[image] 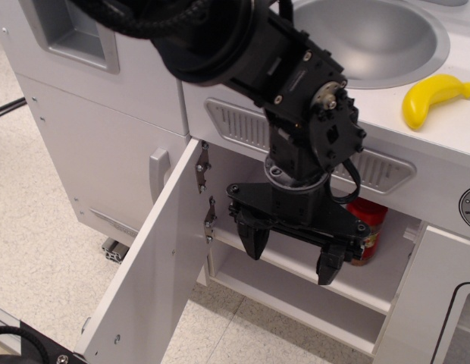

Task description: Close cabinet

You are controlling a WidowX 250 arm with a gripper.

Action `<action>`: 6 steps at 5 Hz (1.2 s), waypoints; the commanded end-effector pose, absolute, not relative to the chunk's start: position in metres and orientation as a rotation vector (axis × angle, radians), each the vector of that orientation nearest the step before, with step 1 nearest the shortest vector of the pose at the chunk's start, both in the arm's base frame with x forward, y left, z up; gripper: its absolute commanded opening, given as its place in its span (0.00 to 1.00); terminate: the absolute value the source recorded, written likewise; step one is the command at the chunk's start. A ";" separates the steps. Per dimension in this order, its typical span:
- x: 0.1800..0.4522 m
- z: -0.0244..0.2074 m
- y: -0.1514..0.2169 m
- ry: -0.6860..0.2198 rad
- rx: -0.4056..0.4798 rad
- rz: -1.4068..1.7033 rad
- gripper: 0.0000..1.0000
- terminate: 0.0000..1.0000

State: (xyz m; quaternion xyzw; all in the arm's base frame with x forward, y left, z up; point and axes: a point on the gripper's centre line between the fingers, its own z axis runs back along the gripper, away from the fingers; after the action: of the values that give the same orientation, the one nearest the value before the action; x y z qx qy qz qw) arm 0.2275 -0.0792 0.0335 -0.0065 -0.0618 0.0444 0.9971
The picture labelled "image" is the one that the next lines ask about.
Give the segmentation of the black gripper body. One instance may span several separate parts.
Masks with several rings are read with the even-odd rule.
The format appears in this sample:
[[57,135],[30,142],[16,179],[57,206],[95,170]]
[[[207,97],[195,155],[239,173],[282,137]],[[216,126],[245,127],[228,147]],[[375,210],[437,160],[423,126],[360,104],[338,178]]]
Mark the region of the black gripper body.
[[229,211],[234,221],[238,212],[248,210],[270,220],[270,232],[277,231],[322,248],[342,246],[346,261],[362,258],[369,226],[323,190],[289,193],[269,183],[242,183],[229,185],[227,195],[231,198]]

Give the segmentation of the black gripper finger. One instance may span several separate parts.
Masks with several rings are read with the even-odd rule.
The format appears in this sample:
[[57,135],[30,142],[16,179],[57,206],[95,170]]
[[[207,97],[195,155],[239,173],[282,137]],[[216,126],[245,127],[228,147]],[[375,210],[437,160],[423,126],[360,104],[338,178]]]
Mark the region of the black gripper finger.
[[259,260],[268,242],[271,221],[253,215],[248,210],[238,212],[235,221],[246,253],[252,259]]
[[321,249],[316,265],[318,285],[330,285],[339,273],[346,250],[339,245],[328,245]]

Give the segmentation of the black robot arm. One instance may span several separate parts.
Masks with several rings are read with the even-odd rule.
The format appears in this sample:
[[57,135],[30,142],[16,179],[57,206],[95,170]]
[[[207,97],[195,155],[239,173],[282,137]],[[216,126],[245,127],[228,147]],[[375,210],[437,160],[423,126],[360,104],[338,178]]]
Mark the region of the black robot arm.
[[178,80],[222,84],[251,99],[269,124],[264,183],[231,184],[230,214],[246,253],[259,259],[272,231],[321,249],[318,282],[363,254],[369,226],[336,197],[331,174],[342,165],[355,185],[352,156],[365,131],[342,67],[293,25],[293,5],[268,1],[78,1],[104,27],[149,40]]

